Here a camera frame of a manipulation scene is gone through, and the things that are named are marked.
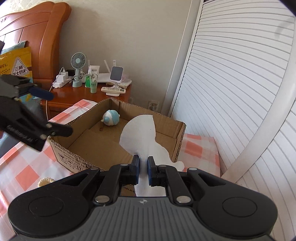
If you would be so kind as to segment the cream scrunchie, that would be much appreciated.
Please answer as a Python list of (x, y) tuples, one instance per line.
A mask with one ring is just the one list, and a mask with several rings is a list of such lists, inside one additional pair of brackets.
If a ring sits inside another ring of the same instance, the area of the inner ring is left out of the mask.
[(55, 180), (53, 178), (50, 177), (44, 177), (42, 178), (39, 182), (38, 182), (38, 187), (42, 187), (45, 185), (48, 185), (50, 183), (53, 183)]

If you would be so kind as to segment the white cloth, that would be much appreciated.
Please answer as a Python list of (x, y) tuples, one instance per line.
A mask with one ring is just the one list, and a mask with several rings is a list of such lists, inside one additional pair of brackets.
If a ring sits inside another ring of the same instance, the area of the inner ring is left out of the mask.
[(168, 165), (183, 171), (181, 161), (173, 163), (168, 151), (156, 142), (156, 128), (152, 115), (138, 115), (130, 120), (122, 130), (119, 144), (131, 155), (139, 156), (139, 180), (134, 187), (137, 197), (161, 197), (166, 195), (164, 187), (149, 185), (147, 160), (154, 158), (156, 165)]

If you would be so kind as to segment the green desk fan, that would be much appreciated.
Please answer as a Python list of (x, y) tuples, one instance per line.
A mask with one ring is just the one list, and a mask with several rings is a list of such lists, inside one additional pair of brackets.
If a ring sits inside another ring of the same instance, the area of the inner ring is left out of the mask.
[(72, 82), (72, 87), (78, 88), (82, 86), (82, 78), (84, 74), (82, 74), (82, 69), (86, 64), (86, 56), (81, 53), (77, 52), (75, 53), (70, 60), (71, 66), (75, 70), (75, 74), (73, 76), (73, 82)]

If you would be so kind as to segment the white power strip charger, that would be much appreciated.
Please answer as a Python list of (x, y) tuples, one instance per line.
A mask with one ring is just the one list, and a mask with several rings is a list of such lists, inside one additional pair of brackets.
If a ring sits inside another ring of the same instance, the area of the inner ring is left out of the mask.
[(53, 88), (62, 88), (71, 81), (72, 77), (68, 75), (68, 71), (64, 67), (61, 68), (56, 80), (53, 82)]

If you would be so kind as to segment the small tablet on stand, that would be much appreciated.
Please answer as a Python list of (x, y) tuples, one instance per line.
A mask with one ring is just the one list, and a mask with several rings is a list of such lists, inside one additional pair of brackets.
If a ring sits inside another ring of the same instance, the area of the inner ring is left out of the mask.
[(121, 66), (117, 66), (116, 60), (113, 60), (112, 63), (113, 66), (111, 68), (110, 80), (112, 81), (114, 87), (118, 87), (118, 84), (122, 81), (123, 68)]

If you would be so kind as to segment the white louvered closet doors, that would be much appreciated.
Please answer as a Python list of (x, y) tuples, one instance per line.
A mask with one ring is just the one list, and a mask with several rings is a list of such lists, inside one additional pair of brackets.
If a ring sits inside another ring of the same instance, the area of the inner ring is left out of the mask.
[(295, 14), (281, 1), (201, 1), (170, 116), (213, 137), (221, 176), (277, 206), (295, 237)]

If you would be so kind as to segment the green tube bottle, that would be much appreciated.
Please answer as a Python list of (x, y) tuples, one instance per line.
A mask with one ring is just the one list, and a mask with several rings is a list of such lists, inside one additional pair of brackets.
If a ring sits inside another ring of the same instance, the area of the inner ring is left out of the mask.
[(90, 92), (95, 94), (97, 92), (97, 74), (90, 76)]

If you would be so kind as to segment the white remote control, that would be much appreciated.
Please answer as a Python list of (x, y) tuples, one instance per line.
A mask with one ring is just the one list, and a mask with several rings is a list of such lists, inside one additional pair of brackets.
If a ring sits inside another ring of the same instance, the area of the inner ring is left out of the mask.
[(126, 90), (124, 88), (120, 88), (120, 87), (102, 87), (101, 88), (102, 92), (105, 93), (112, 93), (112, 94), (125, 94)]

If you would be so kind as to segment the white cream tube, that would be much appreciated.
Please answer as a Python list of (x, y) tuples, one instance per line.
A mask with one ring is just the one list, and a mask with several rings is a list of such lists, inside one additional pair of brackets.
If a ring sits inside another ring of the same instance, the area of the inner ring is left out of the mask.
[(89, 66), (89, 74), (90, 74), (91, 79), (93, 81), (98, 80), (99, 70), (100, 70), (100, 66), (98, 66), (98, 65), (90, 65)]

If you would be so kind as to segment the wall power outlet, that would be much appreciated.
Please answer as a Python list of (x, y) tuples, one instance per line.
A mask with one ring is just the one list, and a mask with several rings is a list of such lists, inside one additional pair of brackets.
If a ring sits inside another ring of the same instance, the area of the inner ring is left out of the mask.
[(159, 110), (159, 102), (150, 100), (149, 103), (148, 103), (147, 108), (149, 110), (158, 112), (158, 110)]

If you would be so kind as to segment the cardboard box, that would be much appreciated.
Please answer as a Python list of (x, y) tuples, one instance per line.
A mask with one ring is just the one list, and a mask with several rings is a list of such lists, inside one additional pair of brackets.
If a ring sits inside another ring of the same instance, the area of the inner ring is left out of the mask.
[[(115, 126), (101, 122), (108, 110), (116, 110), (120, 121)], [(73, 174), (95, 166), (104, 171), (116, 164), (131, 163), (133, 155), (120, 144), (125, 125), (138, 115), (152, 115), (156, 128), (156, 142), (169, 153), (173, 163), (178, 161), (186, 125), (154, 111), (122, 102), (106, 99), (69, 123), (73, 134), (69, 137), (50, 137), (57, 161)], [(135, 185), (122, 188), (125, 196), (136, 196)]]

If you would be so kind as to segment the wooden nightstand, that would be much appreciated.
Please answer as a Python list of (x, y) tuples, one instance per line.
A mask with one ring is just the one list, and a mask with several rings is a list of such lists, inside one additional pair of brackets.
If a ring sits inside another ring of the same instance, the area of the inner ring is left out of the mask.
[(109, 98), (110, 96), (107, 96), (101, 91), (101, 88), (105, 86), (110, 87), (110, 85), (106, 85), (105, 83), (99, 83), (96, 93), (90, 93), (90, 88), (84, 87), (84, 85), (74, 88), (70, 83), (62, 88), (53, 88), (50, 91), (54, 95), (53, 100), (41, 100), (41, 107), (45, 118), (50, 120), (82, 99), (100, 102)]

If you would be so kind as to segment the blue white round plush toy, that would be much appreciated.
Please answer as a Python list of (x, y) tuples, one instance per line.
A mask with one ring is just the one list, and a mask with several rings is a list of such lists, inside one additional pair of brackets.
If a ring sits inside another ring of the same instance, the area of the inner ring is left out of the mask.
[(120, 114), (116, 110), (108, 110), (103, 115), (101, 122), (106, 126), (115, 126), (120, 121)]

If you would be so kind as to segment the yellow duck bag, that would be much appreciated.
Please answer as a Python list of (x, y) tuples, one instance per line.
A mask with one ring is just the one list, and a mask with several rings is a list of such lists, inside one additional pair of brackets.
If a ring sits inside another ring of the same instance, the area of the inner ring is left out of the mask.
[(22, 41), (1, 51), (1, 75), (28, 77), (33, 82), (31, 48)]

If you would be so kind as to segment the green sanitizer bottle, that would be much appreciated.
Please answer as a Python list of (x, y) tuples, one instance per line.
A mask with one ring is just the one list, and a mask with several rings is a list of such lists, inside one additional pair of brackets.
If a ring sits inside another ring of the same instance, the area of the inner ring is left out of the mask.
[(85, 75), (85, 87), (90, 88), (90, 82), (91, 82), (91, 75), (87, 73)]

